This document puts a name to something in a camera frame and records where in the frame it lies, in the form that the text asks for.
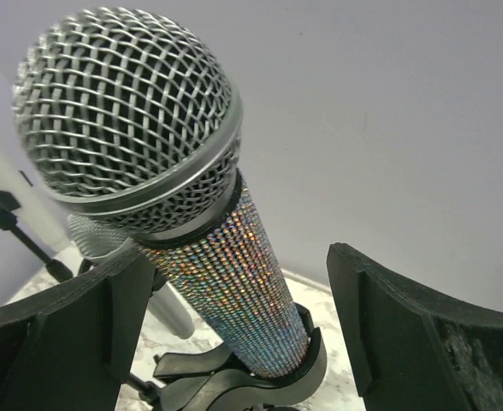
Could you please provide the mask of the glitter rhinestone microphone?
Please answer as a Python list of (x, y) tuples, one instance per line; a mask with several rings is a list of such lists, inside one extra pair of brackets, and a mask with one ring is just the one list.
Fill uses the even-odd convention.
[(300, 366), (309, 338), (238, 167), (242, 99), (205, 43), (143, 10), (82, 10), (28, 49), (13, 93), (58, 205), (134, 239), (251, 372)]

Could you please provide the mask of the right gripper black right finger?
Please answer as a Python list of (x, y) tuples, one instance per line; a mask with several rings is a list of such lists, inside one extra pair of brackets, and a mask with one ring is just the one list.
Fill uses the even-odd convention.
[(329, 283), (368, 410), (503, 410), (503, 313), (335, 243)]

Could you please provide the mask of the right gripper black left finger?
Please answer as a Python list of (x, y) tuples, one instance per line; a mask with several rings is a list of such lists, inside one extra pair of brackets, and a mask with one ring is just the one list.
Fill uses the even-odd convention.
[[(135, 250), (114, 259), (123, 258), (150, 264)], [(0, 307), (0, 411), (115, 409), (121, 384), (102, 361), (104, 279), (90, 272)]]

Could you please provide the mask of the silver condenser microphone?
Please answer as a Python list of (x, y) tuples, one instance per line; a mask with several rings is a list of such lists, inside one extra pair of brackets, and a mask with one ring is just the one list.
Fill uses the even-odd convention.
[[(69, 214), (68, 231), (83, 258), (78, 270), (79, 275), (130, 247), (137, 247), (136, 242), (122, 232), (84, 216)], [(180, 339), (190, 338), (195, 331), (190, 313), (168, 286), (167, 278), (158, 268), (154, 271), (148, 311)]]

